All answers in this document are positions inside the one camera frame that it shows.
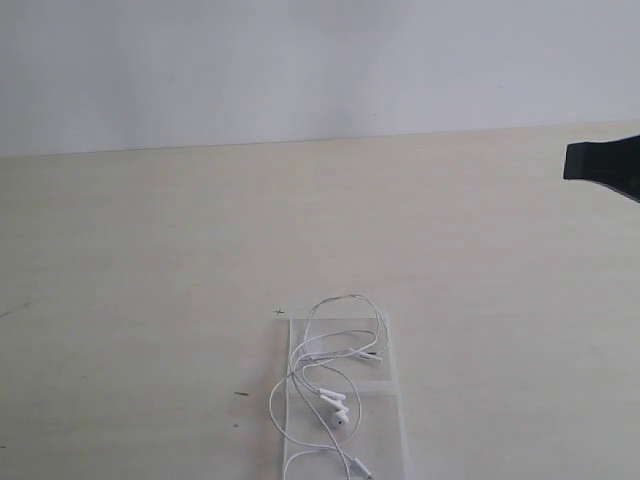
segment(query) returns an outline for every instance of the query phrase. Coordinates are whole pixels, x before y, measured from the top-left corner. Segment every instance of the white cable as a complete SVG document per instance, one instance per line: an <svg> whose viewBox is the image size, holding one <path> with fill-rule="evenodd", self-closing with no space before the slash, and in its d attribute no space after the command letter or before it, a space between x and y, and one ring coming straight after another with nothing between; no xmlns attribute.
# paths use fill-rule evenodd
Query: white cable
<svg viewBox="0 0 640 480"><path fill-rule="evenodd" d="M317 336L313 336L313 337L309 337L309 331L311 330L311 324L313 323L313 319L314 316L316 314L316 311L318 310L318 308L320 308L322 305L328 304L328 303L332 303L332 302L336 302L339 300L344 300L344 299L355 299L355 300L359 300L362 301L366 304L368 304L371 309L373 310L373 313L375 315L376 318L376 327L375 330L341 330L341 331L337 331L337 332L331 332L331 333L325 333L322 335L317 335ZM381 342L380 339L380 330L384 331L384 340ZM339 335L346 335L346 334L352 334L352 333L360 333L360 334L367 334L367 335L371 335L371 341L369 341L368 343L366 343L365 345L359 346L359 347L349 347L346 349L341 349L341 350L335 350L335 351L328 351L328 352L315 352L313 354L309 353L307 346L309 343L317 341L317 340L321 340L321 339L325 339L328 337L333 337L333 336L339 336ZM360 393L358 392L358 389L356 388L355 384L353 383L353 381L342 371L330 367L328 364L333 362L334 360L340 359L340 358L357 358L359 359L359 361L361 361L363 358L365 359L372 359L372 360L377 360L378 362L380 361L380 354L382 352L384 352L387 348L388 348L388 344L389 344L389 331L388 331L388 326L387 326L387 322L384 318L384 316L382 315L382 313L380 312L380 310L373 304L373 302L371 302L368 298L359 295L359 294L350 294L350 295L344 295L344 296L340 296L340 297L330 297L330 298L326 298L323 301L321 301L320 303L316 304L310 311L309 311L309 315L307 316L307 322L305 325L305 330L304 330L304 335L302 337L302 341L300 342L300 344L294 348L290 355L289 355L289 359L288 359L288 369L289 369L289 373L283 378L281 379L278 383L276 383L276 385L273 387L273 389L271 390L271 394L269 395L269 415L271 417L271 421L273 422L273 424L275 425L275 427L278 429L278 431L284 436L285 439L287 439L288 441L295 443L297 445L301 445L304 447L309 447L312 448L313 450L305 450L305 451L301 451L298 452L292 456L290 456L287 461L285 462L283 469L282 469L282 479L286 480L286 475L287 475L287 470L289 468L289 465L291 464L291 462L296 459L299 458L301 456L304 455L310 455L313 453L320 453L320 452L325 452L325 451L335 451L339 457L340 460L344 466L345 469L345 473L347 476L347 480L351 480L351 467L350 465L355 464L357 465L362 465L362 463L360 462L360 460L358 460L357 458L353 458L349 455L347 455L342 446L350 439L352 438L356 432L358 431L359 427L360 427L360 423L362 421L362 400L360 398ZM372 354L371 352L368 352L367 350L370 350L371 348L376 349L376 351ZM322 389L320 386L314 384L313 382L311 382L307 377L306 377L306 371L309 368L314 368L314 367L319 367L319 368L323 368L326 369L328 371L334 372L337 375L341 376L342 378L344 378L347 383L349 384L349 386L351 387L351 389L353 390L354 396L356 398L356 403L358 405L357 411L358 411L358 417L355 423L355 426L353 427L353 430L351 430L351 432L349 432L349 434L345 437L344 440L342 440L341 442L339 442L336 438L335 435L333 434L333 432L331 431L331 428L329 427L329 425L327 425L327 422L324 420L324 418L322 418L322 415L320 415L320 413L318 412L318 410L313 406L313 404L309 401L309 399L304 395L304 393L302 392L302 390L300 389L300 387L304 387L306 390L308 390L309 392L311 392L312 394L316 395L316 396L320 396L323 395L323 392L326 392L326 390ZM320 423L322 424L322 426L324 427L325 431L327 432L331 443L330 444L313 444L313 443L309 443L309 442L303 442L301 440L298 440L296 438L293 438L287 431L286 431L286 427L283 427L280 423L278 423L278 421L275 419L275 416L273 414L273 396L275 394L275 392L278 390L278 388L280 388L281 385L283 385L285 382L287 382L287 380L291 379L293 386L298 394L298 396L306 403L307 407L309 407L309 409L311 410L311 412L314 414L314 416L320 421Z"/></svg>

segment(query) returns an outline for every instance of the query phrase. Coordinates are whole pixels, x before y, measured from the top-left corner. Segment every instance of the earphone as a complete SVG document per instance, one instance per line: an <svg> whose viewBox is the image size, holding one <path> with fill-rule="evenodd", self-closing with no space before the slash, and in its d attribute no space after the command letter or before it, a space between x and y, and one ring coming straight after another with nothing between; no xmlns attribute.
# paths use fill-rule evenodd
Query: earphone
<svg viewBox="0 0 640 480"><path fill-rule="evenodd" d="M356 299L360 300L364 303L367 303L374 312L376 319L376 327L375 330L342 330L337 332L331 332L323 335L317 335L313 337L309 337L310 327L313 321L313 317L318 310L319 307L325 305L327 303L335 302L343 299ZM381 331L384 331L383 339L381 340L380 334ZM371 336L371 341L362 346L357 347L349 347L342 350L328 351L328 352L316 352L310 353L308 351L309 343L317 340L321 340L328 337L339 336L339 335L348 335L348 334L367 334ZM373 479L373 474L366 467L366 465L356 457L351 457L348 455L342 448L351 437L353 437L360 427L360 423L362 421L362 401L360 399L360 394L358 389L356 388L353 381L342 371L339 369L333 368L329 366L332 361L339 358L350 358L354 361L365 361L370 362L372 366L380 364L382 362L382 357L380 356L388 346L389 342L389 332L386 320L380 310L366 297L359 294L350 294L344 295L340 297L330 297L327 298L320 303L316 304L309 312L307 317L307 322L305 326L304 335L301 343L291 351L289 356L289 374L281 379L271 391L271 395L269 396L269 413L271 416L271 420L273 424L276 426L278 431L290 442L295 443L297 445L310 447L313 450L306 450L302 452L298 452L287 459L283 466L282 478L286 480L287 469L291 462L304 455L310 455L314 453L319 453L323 451L335 451L342 462L347 480L351 480L351 475L355 472L361 476L364 476L367 479ZM353 395L355 397L355 402L357 404L357 417L355 419L355 425L353 429L345 436L342 441L338 441L332 430L335 429L344 429L350 424L350 409L346 405L347 395L340 392L334 392L332 390L320 387L313 382L309 381L306 376L306 371L309 368L322 368L328 371L334 372L335 374L341 376L351 387L353 391ZM287 380L292 380L293 387L295 388L299 397L305 402L307 407L311 410L311 412L315 415L315 417L320 421L324 429L326 430L331 444L321 445L321 444L312 444L308 442L302 442L293 438L286 431L285 428L280 425L278 421L276 421L273 414L273 396L278 388L283 385ZM304 395L302 388L306 389L308 392L312 393L319 401L323 402L326 406L329 407L329 411L331 415L328 419L325 419L318 411L318 409L313 405L313 403Z"/></svg>

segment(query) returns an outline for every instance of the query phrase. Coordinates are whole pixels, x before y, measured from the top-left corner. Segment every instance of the white wall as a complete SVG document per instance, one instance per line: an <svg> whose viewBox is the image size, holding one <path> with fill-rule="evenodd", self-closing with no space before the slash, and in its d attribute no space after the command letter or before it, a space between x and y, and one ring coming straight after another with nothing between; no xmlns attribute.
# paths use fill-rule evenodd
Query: white wall
<svg viewBox="0 0 640 480"><path fill-rule="evenodd" d="M640 117L640 4L3 0L0 156Z"/></svg>

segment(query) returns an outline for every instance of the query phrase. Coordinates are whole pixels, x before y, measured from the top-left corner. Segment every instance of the black object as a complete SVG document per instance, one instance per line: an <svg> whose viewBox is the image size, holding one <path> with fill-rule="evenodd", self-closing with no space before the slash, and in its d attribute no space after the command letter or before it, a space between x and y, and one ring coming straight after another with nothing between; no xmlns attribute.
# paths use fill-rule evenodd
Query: black object
<svg viewBox="0 0 640 480"><path fill-rule="evenodd" d="M567 146L566 180L588 180L640 202L640 135L615 142Z"/></svg>

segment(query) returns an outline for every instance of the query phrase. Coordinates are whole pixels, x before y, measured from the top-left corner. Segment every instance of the earbud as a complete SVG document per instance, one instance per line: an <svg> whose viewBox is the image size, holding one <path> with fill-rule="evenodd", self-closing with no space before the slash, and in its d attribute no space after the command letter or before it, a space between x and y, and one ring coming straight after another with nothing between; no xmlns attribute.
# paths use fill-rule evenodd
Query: earbud
<svg viewBox="0 0 640 480"><path fill-rule="evenodd" d="M359 352L355 348L349 348L349 352L351 352L354 356L361 358L362 360L375 360L376 362L382 362L382 358L372 353L367 352Z"/></svg>
<svg viewBox="0 0 640 480"><path fill-rule="evenodd" d="M325 390L324 388L318 388L318 394L325 397L333 398L334 400L346 400L347 397L341 393L334 392L332 390Z"/></svg>
<svg viewBox="0 0 640 480"><path fill-rule="evenodd" d="M337 410L333 412L333 415L331 415L330 423L333 428L342 427L349 423L349 416L347 415L346 411Z"/></svg>
<svg viewBox="0 0 640 480"><path fill-rule="evenodd" d="M330 395L333 394L337 398L336 400L334 400L328 395L320 395L320 399L324 400L335 409L335 411L331 415L331 418L329 419L329 423L331 424L331 426L333 428L339 428L349 423L349 416L347 415L349 413L349 408L342 403L342 400L344 400L346 397L341 393L332 392L331 390L324 390L322 388L318 390L323 390Z"/></svg>

